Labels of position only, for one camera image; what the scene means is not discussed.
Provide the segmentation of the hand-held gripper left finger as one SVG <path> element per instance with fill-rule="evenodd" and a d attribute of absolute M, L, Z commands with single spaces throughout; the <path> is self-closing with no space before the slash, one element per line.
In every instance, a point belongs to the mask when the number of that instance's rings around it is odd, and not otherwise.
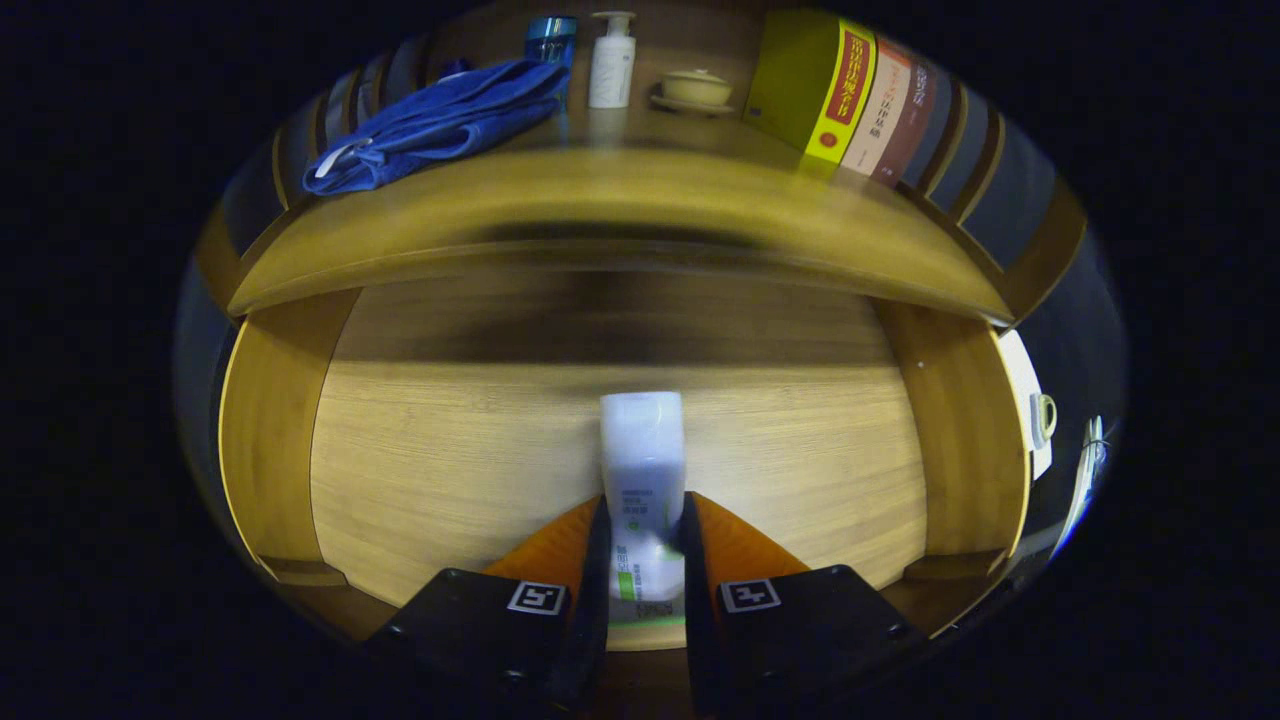
<path fill-rule="evenodd" d="M 439 571 L 365 650 L 428 716 L 577 716 L 605 655 L 611 548 L 590 498 L 481 571 Z"/>

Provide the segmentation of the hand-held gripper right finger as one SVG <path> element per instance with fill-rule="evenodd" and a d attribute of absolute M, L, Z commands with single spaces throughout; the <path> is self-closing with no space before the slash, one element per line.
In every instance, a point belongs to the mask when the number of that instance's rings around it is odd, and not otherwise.
<path fill-rule="evenodd" d="M 809 568 L 696 492 L 684 557 L 699 716 L 846 716 L 916 656 L 915 626 L 850 566 Z"/>

